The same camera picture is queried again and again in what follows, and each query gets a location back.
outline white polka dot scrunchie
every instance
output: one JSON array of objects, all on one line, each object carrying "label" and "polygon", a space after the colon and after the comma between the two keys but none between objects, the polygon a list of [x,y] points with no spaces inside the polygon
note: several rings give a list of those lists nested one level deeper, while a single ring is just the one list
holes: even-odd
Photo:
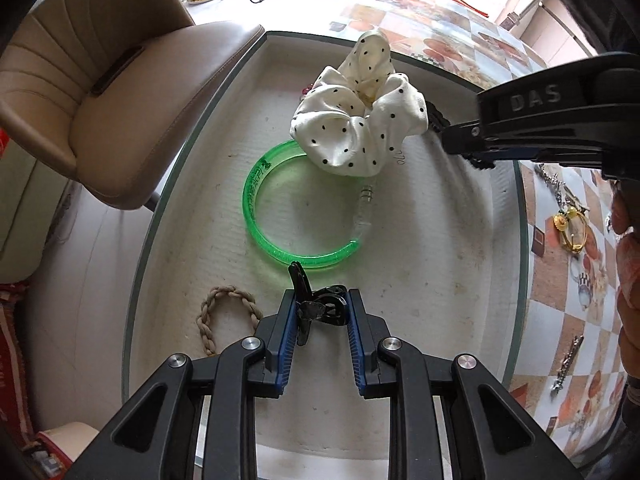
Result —
[{"label": "white polka dot scrunchie", "polygon": [[407,136],[429,126],[423,95],[396,73],[381,32],[365,32],[338,70],[326,67],[298,106],[291,136],[329,173],[374,176]]}]

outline green bangle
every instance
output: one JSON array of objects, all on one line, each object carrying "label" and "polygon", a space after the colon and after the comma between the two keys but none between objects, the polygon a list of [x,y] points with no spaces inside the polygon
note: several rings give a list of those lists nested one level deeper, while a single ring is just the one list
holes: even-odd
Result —
[{"label": "green bangle", "polygon": [[[271,148],[255,163],[246,178],[244,189],[242,190],[242,214],[244,215],[244,221],[251,236],[258,244],[258,247],[279,262],[287,265],[291,262],[300,262],[302,266],[307,269],[319,269],[321,267],[332,266],[348,258],[358,250],[362,244],[362,236],[358,236],[358,231],[362,234],[365,230],[356,230],[356,235],[351,237],[349,243],[337,251],[327,254],[317,254],[315,256],[300,256],[299,254],[287,253],[287,251],[283,251],[268,241],[255,221],[255,202],[262,182],[267,175],[279,165],[298,156],[306,156],[306,153],[295,140],[288,140]],[[358,225],[368,226],[369,223],[361,221]]]}]

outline beige leather chair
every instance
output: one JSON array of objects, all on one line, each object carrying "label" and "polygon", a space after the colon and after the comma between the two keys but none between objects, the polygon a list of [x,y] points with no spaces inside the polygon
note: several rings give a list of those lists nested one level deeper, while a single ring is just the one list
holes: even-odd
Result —
[{"label": "beige leather chair", "polygon": [[139,208],[263,34],[196,26],[179,0],[44,0],[0,57],[0,126],[101,201]]}]

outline metal chain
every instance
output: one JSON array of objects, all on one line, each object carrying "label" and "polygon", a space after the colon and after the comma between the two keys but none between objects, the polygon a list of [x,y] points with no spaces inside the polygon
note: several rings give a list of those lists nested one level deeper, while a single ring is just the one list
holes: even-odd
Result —
[{"label": "metal chain", "polygon": [[251,324],[255,329],[258,326],[258,322],[262,319],[263,314],[259,308],[255,306],[255,298],[252,294],[239,290],[233,285],[215,286],[209,291],[207,298],[202,302],[201,312],[196,318],[196,324],[200,330],[200,337],[202,338],[202,344],[204,345],[204,351],[207,356],[216,355],[216,343],[213,341],[213,333],[210,328],[212,320],[213,309],[216,306],[216,300],[228,296],[230,298],[238,298],[242,300],[242,304],[249,311],[251,317]]},{"label": "metal chain", "polygon": [[571,348],[569,348],[569,351],[564,356],[564,359],[562,359],[562,363],[560,363],[560,369],[558,370],[558,378],[554,381],[554,384],[551,387],[551,392],[553,394],[556,394],[560,390],[562,390],[562,386],[564,385],[564,380],[566,379],[569,373],[569,368],[571,368],[571,365],[573,364],[575,357],[578,353],[578,350],[580,350],[580,346],[582,345],[583,341],[584,341],[584,336],[577,335],[574,337],[574,340],[571,342]]},{"label": "metal chain", "polygon": [[542,177],[542,180],[546,182],[546,184],[551,188],[556,197],[556,202],[558,202],[558,207],[561,210],[567,206],[566,197],[564,195],[564,186],[566,185],[560,178],[557,173],[553,175],[549,175],[545,169],[545,165],[540,162],[536,165],[536,173]]}]

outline patterned tablecloth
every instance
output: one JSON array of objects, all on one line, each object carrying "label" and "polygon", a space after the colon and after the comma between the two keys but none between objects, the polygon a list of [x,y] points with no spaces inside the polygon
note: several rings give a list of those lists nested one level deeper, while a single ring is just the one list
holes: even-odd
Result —
[{"label": "patterned tablecloth", "polygon": [[452,0],[345,0],[324,34],[355,41],[373,29],[386,34],[392,50],[483,89],[546,68],[527,45]]},{"label": "patterned tablecloth", "polygon": [[[558,172],[587,206],[588,241],[577,257],[560,246],[553,215],[553,192],[522,162],[529,225],[527,313],[510,392],[568,456],[585,450],[609,429],[622,396],[620,318],[615,234],[606,217],[612,193],[598,172],[546,165]],[[551,387],[576,335],[584,340],[564,387]]]},{"label": "patterned tablecloth", "polygon": [[[386,34],[396,52],[434,64],[487,89],[546,67],[527,45],[452,0],[345,0],[327,35],[357,40]],[[625,375],[614,234],[607,232],[611,191],[597,172],[561,169],[561,178],[590,208],[588,243],[578,258],[560,246],[558,204],[533,164],[521,164],[529,225],[527,312],[510,391],[568,456],[609,429]],[[584,341],[564,388],[551,387],[575,335]]]}]

